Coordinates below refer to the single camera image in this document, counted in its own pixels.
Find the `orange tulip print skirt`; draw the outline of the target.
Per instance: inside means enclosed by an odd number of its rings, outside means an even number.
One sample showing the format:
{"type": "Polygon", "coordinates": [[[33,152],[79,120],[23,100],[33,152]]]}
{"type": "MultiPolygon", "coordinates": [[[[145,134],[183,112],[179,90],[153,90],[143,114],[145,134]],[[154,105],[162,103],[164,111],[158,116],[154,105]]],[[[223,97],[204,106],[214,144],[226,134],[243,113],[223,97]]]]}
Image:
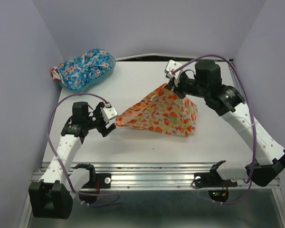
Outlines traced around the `orange tulip print skirt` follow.
{"type": "Polygon", "coordinates": [[[188,137],[195,133],[198,108],[189,98],[179,98],[168,84],[149,93],[116,118],[119,127],[188,137]]]}

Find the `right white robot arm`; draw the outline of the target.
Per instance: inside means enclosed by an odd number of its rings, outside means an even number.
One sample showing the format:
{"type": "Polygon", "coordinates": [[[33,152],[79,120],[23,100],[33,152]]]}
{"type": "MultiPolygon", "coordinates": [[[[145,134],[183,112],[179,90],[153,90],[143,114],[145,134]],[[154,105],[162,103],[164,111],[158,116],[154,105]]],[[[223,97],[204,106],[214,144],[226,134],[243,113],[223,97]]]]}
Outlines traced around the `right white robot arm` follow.
{"type": "Polygon", "coordinates": [[[230,124],[253,153],[252,161],[219,161],[208,172],[195,174],[195,186],[221,187],[231,180],[252,181],[265,187],[285,168],[285,148],[252,115],[247,100],[233,86],[224,85],[220,66],[213,60],[195,63],[189,78],[184,66],[170,60],[165,68],[171,90],[180,98],[203,98],[206,106],[230,124]]]}

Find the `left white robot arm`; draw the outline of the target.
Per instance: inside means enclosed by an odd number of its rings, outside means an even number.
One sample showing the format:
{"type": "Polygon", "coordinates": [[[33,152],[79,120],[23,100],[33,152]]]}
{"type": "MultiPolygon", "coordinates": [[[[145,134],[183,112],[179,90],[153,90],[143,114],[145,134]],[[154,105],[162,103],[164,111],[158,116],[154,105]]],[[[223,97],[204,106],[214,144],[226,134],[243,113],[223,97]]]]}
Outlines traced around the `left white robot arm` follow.
{"type": "Polygon", "coordinates": [[[53,149],[54,157],[49,167],[37,182],[32,182],[28,193],[34,217],[67,219],[73,208],[73,199],[85,187],[96,188],[91,197],[99,195],[100,180],[92,164],[78,164],[69,174],[73,159],[90,130],[96,129],[106,137],[116,126],[110,123],[118,112],[109,103],[100,102],[89,111],[87,102],[75,102],[72,115],[65,123],[58,147],[53,149]]]}

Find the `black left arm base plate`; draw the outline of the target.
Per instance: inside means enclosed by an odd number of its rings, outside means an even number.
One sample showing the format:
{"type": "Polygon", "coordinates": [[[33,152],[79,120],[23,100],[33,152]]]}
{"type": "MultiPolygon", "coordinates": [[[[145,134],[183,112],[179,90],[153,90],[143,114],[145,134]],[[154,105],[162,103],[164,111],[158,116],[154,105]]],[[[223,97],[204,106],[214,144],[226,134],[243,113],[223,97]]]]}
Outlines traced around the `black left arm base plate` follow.
{"type": "Polygon", "coordinates": [[[95,180],[89,180],[82,189],[109,189],[112,175],[110,173],[96,173],[95,180]]]}

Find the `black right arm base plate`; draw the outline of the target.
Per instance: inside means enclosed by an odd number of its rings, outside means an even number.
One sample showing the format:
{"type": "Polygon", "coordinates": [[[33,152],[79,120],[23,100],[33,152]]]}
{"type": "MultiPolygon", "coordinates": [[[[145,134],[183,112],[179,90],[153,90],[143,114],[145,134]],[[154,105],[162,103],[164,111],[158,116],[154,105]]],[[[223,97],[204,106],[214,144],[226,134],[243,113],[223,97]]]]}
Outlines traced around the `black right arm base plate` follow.
{"type": "Polygon", "coordinates": [[[194,180],[191,186],[196,189],[201,188],[219,188],[219,187],[237,187],[237,182],[223,180],[218,174],[210,172],[198,172],[194,174],[194,180]]]}

